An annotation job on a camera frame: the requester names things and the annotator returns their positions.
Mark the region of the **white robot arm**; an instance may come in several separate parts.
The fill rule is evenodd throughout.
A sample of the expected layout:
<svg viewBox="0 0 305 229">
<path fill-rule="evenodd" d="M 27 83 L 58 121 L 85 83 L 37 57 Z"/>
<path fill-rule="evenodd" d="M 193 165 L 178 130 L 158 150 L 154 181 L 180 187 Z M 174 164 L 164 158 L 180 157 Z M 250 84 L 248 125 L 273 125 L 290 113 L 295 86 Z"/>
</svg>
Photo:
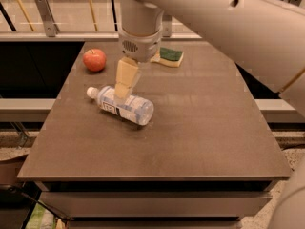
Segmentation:
<svg viewBox="0 0 305 229">
<path fill-rule="evenodd" d="M 278 0 L 132 0 L 153 4 L 305 115 L 304 11 Z"/>
</svg>

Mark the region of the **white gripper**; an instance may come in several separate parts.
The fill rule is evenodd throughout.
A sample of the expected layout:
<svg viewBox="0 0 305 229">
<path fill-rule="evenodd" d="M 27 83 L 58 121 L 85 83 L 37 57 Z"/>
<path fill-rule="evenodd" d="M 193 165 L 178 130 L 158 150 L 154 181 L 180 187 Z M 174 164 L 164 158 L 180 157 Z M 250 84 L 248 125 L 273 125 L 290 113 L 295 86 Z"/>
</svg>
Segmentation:
<svg viewBox="0 0 305 229">
<path fill-rule="evenodd" d="M 148 36 L 136 36 L 120 28 L 118 35 L 120 50 L 127 57 L 118 61 L 114 94 L 119 99 L 126 99 L 140 77 L 137 62 L 148 62 L 155 56 L 160 47 L 162 30 Z"/>
</svg>

